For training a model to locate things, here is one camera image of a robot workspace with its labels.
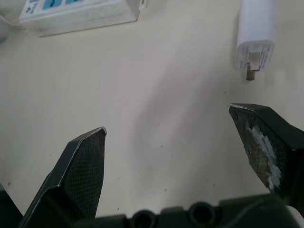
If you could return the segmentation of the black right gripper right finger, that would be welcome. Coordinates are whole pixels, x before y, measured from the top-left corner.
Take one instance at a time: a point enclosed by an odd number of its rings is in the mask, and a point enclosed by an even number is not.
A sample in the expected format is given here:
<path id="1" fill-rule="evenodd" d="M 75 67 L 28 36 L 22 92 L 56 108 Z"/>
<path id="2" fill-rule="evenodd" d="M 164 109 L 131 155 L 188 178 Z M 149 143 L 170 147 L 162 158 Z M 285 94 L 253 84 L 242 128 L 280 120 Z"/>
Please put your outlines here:
<path id="1" fill-rule="evenodd" d="M 284 200 L 303 200 L 304 132 L 267 106 L 232 103 L 228 110 L 262 183 Z"/>

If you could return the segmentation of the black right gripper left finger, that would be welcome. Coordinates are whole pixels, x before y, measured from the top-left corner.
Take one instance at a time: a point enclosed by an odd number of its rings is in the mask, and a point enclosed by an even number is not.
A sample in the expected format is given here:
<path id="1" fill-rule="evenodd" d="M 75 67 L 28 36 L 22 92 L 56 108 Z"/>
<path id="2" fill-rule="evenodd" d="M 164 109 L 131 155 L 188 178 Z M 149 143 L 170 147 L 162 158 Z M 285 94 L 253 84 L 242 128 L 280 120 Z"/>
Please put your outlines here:
<path id="1" fill-rule="evenodd" d="M 104 180 L 104 127 L 71 140 L 23 216 L 20 228 L 71 228 L 96 216 Z"/>

